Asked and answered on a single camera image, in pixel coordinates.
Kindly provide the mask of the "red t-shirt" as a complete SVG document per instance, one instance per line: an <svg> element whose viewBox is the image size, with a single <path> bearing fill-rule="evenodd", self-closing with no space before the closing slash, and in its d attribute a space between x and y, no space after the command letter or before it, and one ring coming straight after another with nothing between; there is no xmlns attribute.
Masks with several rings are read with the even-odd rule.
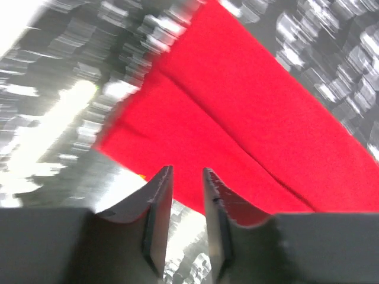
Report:
<svg viewBox="0 0 379 284"><path fill-rule="evenodd" d="M241 225L378 211L374 159L217 1L154 59L97 148L146 178L172 165L174 198L200 213L201 172L213 169Z"/></svg>

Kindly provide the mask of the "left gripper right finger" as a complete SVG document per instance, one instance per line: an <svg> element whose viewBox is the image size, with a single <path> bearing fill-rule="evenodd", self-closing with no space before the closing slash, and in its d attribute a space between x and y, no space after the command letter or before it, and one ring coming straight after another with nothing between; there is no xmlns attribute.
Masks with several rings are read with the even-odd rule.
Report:
<svg viewBox="0 0 379 284"><path fill-rule="evenodd" d="M203 171L214 283L377 283L378 215L269 215Z"/></svg>

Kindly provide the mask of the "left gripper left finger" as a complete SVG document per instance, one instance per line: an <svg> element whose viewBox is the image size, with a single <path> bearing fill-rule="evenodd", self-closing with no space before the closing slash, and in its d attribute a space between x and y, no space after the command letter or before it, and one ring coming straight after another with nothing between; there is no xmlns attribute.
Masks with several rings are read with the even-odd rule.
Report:
<svg viewBox="0 0 379 284"><path fill-rule="evenodd" d="M174 170L102 212L1 209L2 283L159 283Z"/></svg>

